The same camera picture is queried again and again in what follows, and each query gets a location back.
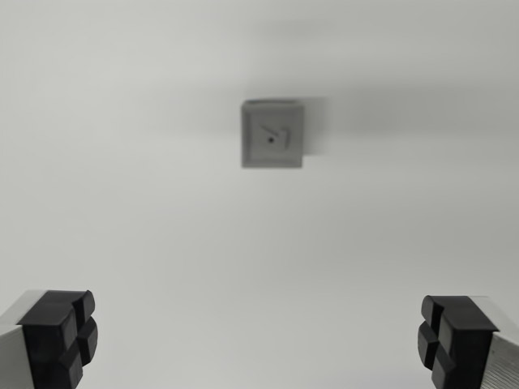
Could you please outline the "black-padded silver gripper left finger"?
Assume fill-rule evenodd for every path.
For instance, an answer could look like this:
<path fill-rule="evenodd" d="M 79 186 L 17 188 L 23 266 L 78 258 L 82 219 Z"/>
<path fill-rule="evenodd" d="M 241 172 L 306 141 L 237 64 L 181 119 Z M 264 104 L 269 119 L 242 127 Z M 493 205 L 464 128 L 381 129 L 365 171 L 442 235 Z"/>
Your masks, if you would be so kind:
<path fill-rule="evenodd" d="M 91 291 L 28 290 L 1 314 L 2 388 L 77 388 L 94 358 Z"/>

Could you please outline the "black-padded silver gripper right finger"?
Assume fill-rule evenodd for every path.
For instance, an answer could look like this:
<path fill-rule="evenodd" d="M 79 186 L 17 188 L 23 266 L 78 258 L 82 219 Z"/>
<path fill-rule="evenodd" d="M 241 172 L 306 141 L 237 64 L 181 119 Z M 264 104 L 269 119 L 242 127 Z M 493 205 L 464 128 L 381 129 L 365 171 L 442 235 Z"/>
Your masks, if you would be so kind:
<path fill-rule="evenodd" d="M 439 389 L 517 389 L 518 323 L 489 297 L 422 300 L 418 354 Z"/>

